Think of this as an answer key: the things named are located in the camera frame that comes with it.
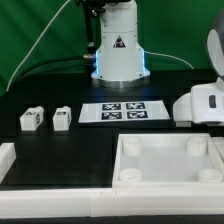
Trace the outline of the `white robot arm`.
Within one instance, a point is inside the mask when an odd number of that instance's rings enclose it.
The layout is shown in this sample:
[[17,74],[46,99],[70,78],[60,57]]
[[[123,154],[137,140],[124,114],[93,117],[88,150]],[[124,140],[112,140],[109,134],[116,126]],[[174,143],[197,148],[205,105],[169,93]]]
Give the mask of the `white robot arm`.
[[[94,82],[124,88],[148,77],[144,51],[138,44],[135,0],[126,3],[107,0],[100,22],[101,45],[96,51]],[[224,9],[210,26],[206,48],[217,80],[193,86],[174,103],[173,117],[177,123],[224,126]]]

